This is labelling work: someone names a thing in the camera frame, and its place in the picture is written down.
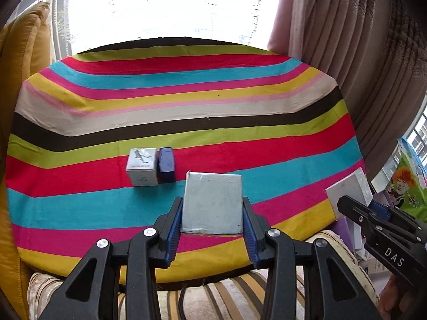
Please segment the gray square box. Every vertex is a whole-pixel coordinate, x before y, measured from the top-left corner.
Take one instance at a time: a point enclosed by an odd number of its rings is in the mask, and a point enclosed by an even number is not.
[[[187,172],[181,232],[242,234],[242,176]]]

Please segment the striped tablecloth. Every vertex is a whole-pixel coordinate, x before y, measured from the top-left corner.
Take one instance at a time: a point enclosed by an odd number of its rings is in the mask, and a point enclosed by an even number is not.
[[[169,146],[177,182],[132,187],[130,148]],[[166,38],[90,50],[25,81],[6,185],[23,261],[67,275],[98,239],[130,239],[167,213],[188,170],[241,174],[255,212],[306,239],[334,220],[325,188],[358,167],[334,79],[249,46]],[[241,237],[184,235],[157,281],[247,265]]]

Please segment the yellow leather sofa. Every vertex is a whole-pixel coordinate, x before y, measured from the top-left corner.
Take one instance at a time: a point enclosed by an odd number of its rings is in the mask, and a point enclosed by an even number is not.
[[[12,236],[4,180],[7,143],[21,84],[50,65],[49,4],[39,2],[0,31],[0,289],[21,319],[28,319],[26,291],[32,271]]]

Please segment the curtain fold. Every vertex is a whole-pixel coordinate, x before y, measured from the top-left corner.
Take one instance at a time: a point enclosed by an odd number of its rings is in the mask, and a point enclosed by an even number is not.
[[[335,78],[372,179],[425,96],[425,38],[400,0],[289,1],[268,48]]]

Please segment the lace curtain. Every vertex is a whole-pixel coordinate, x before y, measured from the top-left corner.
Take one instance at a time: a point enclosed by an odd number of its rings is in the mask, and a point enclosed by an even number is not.
[[[426,92],[425,38],[402,3],[280,0],[268,48],[337,80],[372,179]]]

